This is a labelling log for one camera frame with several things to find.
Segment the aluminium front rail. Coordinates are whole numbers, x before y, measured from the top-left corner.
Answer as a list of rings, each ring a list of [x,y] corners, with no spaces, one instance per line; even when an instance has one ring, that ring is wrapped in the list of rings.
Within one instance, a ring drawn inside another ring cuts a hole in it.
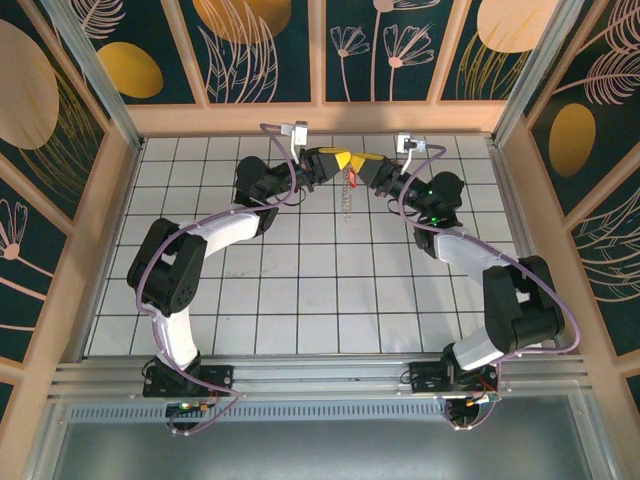
[[[411,362],[433,354],[326,354],[206,356],[204,365],[233,367],[233,388],[244,400],[404,399],[411,387],[400,381]],[[141,401],[145,359],[89,357],[57,366],[50,402]],[[500,392],[510,396],[589,393],[592,384],[579,355],[530,355],[501,366]]]

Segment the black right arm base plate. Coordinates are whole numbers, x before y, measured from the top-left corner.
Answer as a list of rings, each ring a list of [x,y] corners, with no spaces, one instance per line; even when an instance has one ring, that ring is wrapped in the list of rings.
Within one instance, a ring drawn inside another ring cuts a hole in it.
[[[466,371],[442,362],[411,362],[404,382],[411,387],[413,393],[477,396],[498,390],[497,370],[489,365]]]

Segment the aluminium corner post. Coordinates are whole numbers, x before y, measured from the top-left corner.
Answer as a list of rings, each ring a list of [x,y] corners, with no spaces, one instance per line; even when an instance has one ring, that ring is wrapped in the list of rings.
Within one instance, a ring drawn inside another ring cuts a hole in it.
[[[104,41],[126,16],[124,0],[37,0],[51,26],[79,67],[128,145],[141,149],[141,137],[125,102],[99,59],[93,41]]]
[[[529,55],[508,97],[505,109],[492,132],[492,146],[496,149],[505,144],[535,89],[549,71],[564,39],[576,23],[584,1],[559,0],[554,8],[541,38]]]

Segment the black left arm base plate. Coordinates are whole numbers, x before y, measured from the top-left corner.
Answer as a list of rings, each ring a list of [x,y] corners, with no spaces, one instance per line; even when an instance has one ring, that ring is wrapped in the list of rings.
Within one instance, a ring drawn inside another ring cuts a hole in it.
[[[194,378],[224,388],[232,387],[233,372],[233,367],[229,365],[203,365],[200,357],[186,368],[186,373]],[[147,361],[141,374],[144,378],[142,394],[145,398],[191,398],[211,394],[208,388],[187,380],[158,357]]]

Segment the grey metal sheet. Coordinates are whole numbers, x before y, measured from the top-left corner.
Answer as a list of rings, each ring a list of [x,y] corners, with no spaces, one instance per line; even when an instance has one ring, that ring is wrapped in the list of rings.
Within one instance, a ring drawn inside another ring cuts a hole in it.
[[[509,397],[471,431],[426,402],[406,416],[301,420],[244,403],[191,438],[150,405],[61,404],[47,414],[27,480],[630,480],[584,394]]]

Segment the slotted metal vent strip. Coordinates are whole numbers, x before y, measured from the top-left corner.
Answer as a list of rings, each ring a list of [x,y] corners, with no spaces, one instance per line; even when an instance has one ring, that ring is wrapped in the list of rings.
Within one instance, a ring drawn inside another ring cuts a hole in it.
[[[78,404],[69,410],[70,424],[199,423],[221,414],[223,422],[322,421],[441,418],[445,403],[439,400],[372,401],[241,401],[225,410],[222,405],[198,418],[165,417],[168,404]]]

